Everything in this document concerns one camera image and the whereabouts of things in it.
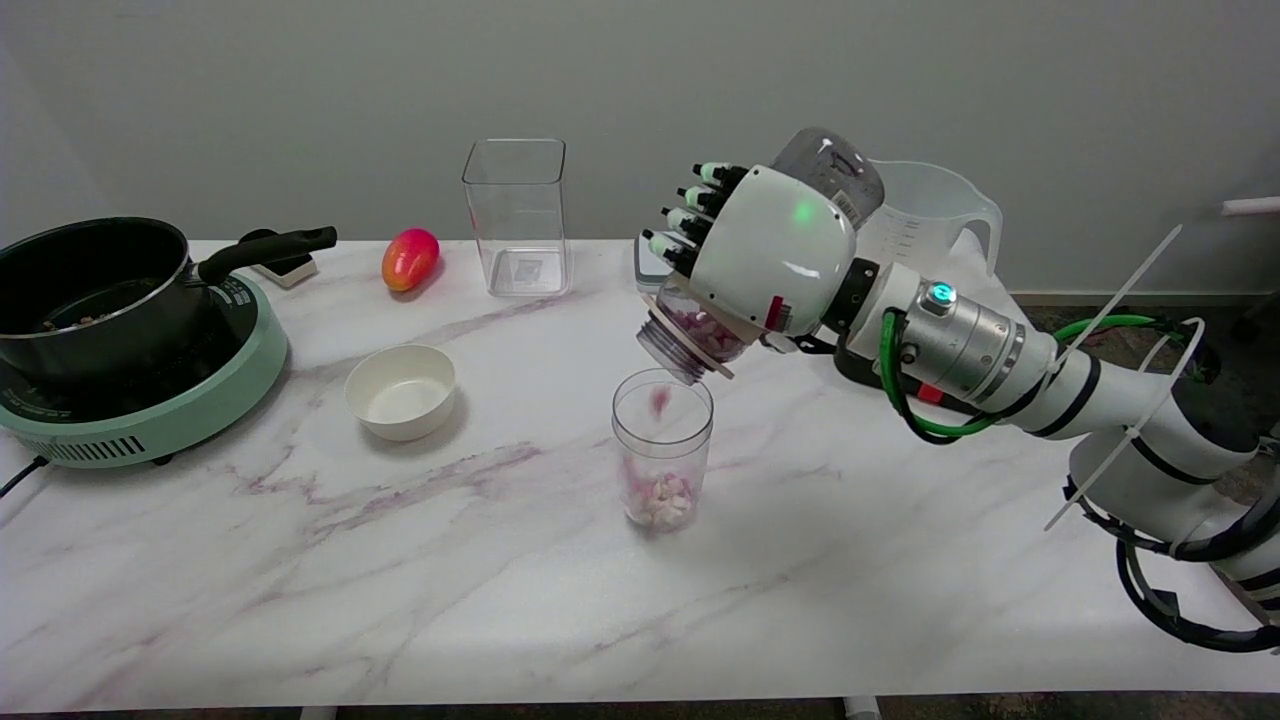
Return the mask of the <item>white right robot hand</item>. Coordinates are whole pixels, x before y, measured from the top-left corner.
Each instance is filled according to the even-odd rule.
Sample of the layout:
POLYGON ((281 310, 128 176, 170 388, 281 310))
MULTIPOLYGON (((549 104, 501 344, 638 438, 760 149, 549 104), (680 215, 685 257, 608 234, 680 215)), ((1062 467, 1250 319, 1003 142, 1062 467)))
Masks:
POLYGON ((639 236, 669 268, 641 337, 726 364, 759 340, 845 332, 881 274, 858 252, 856 195, 763 165, 707 161, 694 173, 666 227, 639 236))

